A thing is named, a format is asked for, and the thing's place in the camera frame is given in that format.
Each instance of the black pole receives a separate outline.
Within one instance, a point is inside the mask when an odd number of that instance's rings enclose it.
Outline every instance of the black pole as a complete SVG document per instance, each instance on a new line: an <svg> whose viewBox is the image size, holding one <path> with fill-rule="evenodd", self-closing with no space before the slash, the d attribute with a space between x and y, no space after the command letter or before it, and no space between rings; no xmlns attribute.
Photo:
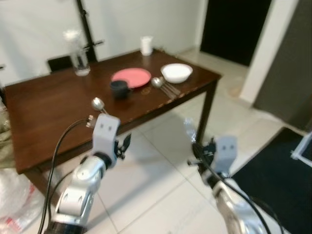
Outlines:
<svg viewBox="0 0 312 234"><path fill-rule="evenodd" d="M88 60L89 62L97 62L98 61L97 56L94 51L94 46L96 44L93 42L92 35L90 33L89 23L86 17L87 12L84 10L81 0L76 0L76 4L79 10L79 16L80 16L81 24L84 30L84 34L87 39L88 51L86 52L86 54L87 54Z"/></svg>

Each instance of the black cup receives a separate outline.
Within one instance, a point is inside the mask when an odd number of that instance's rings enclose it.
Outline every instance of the black cup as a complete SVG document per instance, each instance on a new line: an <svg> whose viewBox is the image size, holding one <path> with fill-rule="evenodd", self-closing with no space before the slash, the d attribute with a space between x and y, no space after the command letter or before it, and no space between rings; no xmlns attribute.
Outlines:
<svg viewBox="0 0 312 234"><path fill-rule="evenodd" d="M131 92L131 89L129 89L127 82L123 80L112 81L110 83L110 87L113 92L113 96L116 99L127 98L128 94Z"/></svg>

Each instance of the dark brown table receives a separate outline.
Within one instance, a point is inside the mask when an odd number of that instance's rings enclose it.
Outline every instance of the dark brown table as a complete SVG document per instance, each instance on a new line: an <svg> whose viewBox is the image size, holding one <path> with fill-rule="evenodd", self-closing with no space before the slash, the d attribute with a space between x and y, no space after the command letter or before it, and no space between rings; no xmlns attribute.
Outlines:
<svg viewBox="0 0 312 234"><path fill-rule="evenodd" d="M110 78L118 70L140 67L153 77L161 76L160 68L168 63L185 63L193 68L189 79L174 85L181 95L170 100L161 90L147 84L135 89L125 100L114 100L109 88ZM91 72L77 77L73 69L53 73L5 87L10 115L16 170L25 174L45 194L47 179L56 143L62 132L74 121L97 116L91 107L94 97L101 98L109 114L120 118L119 133L147 122L172 108L206 92L197 133L202 141L217 82L221 75L181 61L155 50L149 57L139 51L91 64ZM75 128L65 138L57 164L61 164L92 147L92 130Z"/></svg>

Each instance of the red plate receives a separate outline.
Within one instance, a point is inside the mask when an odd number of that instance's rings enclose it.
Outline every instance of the red plate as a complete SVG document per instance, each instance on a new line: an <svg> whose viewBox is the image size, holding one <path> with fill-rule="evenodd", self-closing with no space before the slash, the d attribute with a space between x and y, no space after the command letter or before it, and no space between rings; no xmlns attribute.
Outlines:
<svg viewBox="0 0 312 234"><path fill-rule="evenodd" d="M137 88L147 84L151 79L151 73L142 68L128 68L116 72L112 81L124 80L129 88Z"/></svg>

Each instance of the doormat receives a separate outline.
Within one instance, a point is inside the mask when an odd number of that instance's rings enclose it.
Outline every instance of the doormat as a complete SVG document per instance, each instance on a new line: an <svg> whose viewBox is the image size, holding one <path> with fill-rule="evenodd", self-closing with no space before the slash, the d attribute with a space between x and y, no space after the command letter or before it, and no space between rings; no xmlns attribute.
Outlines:
<svg viewBox="0 0 312 234"><path fill-rule="evenodd" d="M291 234L312 233L312 168L291 158L302 136L284 128L232 178L249 196L267 203ZM312 143L302 156L311 160ZM271 215L261 203L258 204Z"/></svg>

